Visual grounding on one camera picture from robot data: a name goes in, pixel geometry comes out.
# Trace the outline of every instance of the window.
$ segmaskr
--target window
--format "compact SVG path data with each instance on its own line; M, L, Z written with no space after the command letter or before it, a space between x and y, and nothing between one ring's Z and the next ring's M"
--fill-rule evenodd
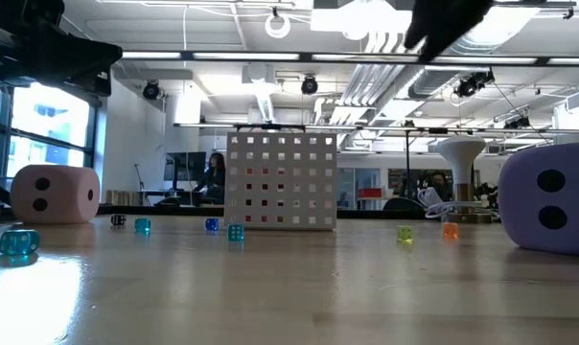
M82 167L84 153L75 149L60 148L28 138L11 137L8 177L30 164L69 165Z
M84 147L89 104L38 83L14 89L12 127Z

